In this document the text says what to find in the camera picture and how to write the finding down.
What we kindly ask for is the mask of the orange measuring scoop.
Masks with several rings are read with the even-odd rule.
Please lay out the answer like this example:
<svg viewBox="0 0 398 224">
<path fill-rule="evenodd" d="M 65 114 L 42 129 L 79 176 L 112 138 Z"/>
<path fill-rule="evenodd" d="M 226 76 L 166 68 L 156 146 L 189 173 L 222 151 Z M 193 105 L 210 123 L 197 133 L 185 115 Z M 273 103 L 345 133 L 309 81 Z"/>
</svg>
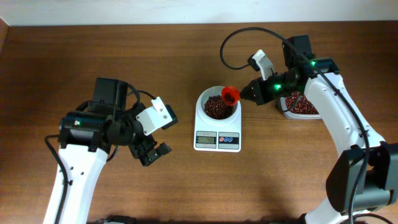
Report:
<svg viewBox="0 0 398 224">
<path fill-rule="evenodd" d="M 221 91 L 223 101 L 230 106 L 234 106 L 240 100 L 240 92 L 235 86 L 225 86 Z"/>
</svg>

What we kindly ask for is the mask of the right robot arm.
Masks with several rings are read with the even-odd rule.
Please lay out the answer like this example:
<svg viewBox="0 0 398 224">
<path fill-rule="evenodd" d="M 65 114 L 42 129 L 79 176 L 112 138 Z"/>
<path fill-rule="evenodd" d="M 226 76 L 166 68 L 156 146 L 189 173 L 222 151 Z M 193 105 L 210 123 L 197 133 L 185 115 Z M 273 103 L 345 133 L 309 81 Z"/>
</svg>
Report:
<svg viewBox="0 0 398 224">
<path fill-rule="evenodd" d="M 299 92 L 318 111 L 335 143 L 338 160 L 326 180 L 326 199 L 299 223 L 353 223 L 396 203 L 397 144 L 386 142 L 366 121 L 335 62 L 315 58 L 307 35 L 285 39 L 282 48 L 288 70 L 274 73 L 271 61 L 258 50 L 248 64 L 262 76 L 240 97 L 264 105 Z"/>
</svg>

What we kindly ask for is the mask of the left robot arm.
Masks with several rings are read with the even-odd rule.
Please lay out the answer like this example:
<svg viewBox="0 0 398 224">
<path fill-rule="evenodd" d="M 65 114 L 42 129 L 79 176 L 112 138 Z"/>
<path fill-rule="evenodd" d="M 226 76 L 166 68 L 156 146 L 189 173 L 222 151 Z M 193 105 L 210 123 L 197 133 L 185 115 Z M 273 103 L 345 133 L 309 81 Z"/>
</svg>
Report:
<svg viewBox="0 0 398 224">
<path fill-rule="evenodd" d="M 61 119 L 54 136 L 59 149 L 51 145 L 51 136 L 45 137 L 58 167 L 44 223 L 86 223 L 98 177 L 119 147 L 128 147 L 143 166 L 171 151 L 152 133 L 178 118 L 160 97 L 146 107 L 142 93 L 122 80 L 97 78 L 92 100 Z"/>
</svg>

